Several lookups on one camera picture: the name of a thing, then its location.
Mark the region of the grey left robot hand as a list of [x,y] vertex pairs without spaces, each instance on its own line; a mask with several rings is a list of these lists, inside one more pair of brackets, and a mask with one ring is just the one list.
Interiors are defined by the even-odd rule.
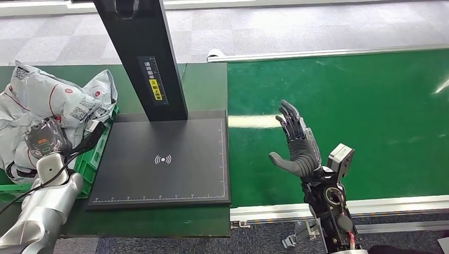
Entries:
[[53,118],[45,118],[32,125],[23,132],[23,137],[31,155],[37,159],[54,152],[66,155],[72,149],[59,121]]

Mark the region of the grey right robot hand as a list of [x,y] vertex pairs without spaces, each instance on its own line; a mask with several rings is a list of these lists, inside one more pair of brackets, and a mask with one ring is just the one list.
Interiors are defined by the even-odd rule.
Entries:
[[280,103],[278,110],[282,116],[275,119],[284,132],[290,158],[286,160],[276,152],[270,152],[268,157],[280,169],[298,177],[307,177],[321,166],[318,145],[296,107],[284,99]]

